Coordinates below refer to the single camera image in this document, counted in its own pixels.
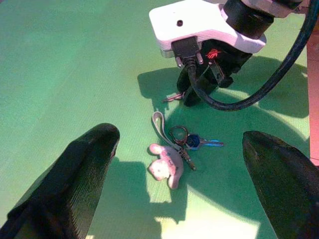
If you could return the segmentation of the metal key bunch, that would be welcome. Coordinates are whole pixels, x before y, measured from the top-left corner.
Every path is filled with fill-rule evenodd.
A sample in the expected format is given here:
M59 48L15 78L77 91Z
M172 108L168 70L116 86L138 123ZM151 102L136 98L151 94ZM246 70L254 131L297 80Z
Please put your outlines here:
M174 94L174 95L172 95L170 97L166 97L161 102L162 103L168 103L168 102L172 102L172 101L175 101L175 100L182 100L184 95L185 95L185 92L179 92L179 93L176 93L176 94Z

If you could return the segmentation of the keys with pink plush charm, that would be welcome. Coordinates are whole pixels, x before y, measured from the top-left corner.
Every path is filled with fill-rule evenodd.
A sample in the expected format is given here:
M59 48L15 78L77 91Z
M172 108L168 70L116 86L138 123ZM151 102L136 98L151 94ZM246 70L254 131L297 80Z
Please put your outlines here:
M149 145L149 151L159 157L149 165L149 172L158 181L167 179L167 184L171 189L176 189L179 185L179 180L184 172L184 162L191 170L196 170L195 164L187 153L188 150L197 150L202 146L224 146L224 143L218 140L206 140L197 134L189 133L187 128L181 125L170 128L169 135L166 135L165 120L161 112L153 113L152 123L158 135L167 145L162 146L157 143Z

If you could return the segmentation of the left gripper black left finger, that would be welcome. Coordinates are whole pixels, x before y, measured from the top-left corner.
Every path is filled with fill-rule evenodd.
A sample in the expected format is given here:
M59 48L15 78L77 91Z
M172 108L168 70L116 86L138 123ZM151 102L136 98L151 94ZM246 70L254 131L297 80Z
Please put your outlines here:
M101 123L70 142L8 212L0 239L86 239L119 139Z

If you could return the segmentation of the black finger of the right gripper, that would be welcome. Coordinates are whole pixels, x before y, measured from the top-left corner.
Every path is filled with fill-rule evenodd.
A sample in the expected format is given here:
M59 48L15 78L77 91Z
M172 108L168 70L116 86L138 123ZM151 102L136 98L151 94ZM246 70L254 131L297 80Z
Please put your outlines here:
M217 81L212 73L204 73L199 77L197 86L202 88L206 94L210 95L212 91L217 87ZM193 107L201 102L201 98L196 94L190 82L186 87L186 91L183 96L183 104L186 107Z
M192 92L193 88L189 79L189 72L192 68L184 67L180 72L176 86L179 92Z

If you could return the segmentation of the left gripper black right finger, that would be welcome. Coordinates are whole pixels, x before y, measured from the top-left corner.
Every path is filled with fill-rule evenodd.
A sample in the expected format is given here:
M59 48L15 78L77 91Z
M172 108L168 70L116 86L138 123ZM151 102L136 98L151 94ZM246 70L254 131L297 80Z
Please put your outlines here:
M277 239L319 239L319 168L278 137L246 131L243 157Z

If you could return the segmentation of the green ribbed mat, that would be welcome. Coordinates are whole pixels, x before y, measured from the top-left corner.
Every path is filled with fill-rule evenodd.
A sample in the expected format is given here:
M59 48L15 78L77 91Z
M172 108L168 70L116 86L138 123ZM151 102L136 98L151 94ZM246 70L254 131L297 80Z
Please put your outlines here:
M0 3L0 227L74 139L109 122L120 131L88 239L276 239L246 169L245 131L309 153L307 57L257 104L222 112L163 103L180 70L161 56L149 11L172 0L6 0ZM148 172L166 128L224 143L189 155L176 190Z

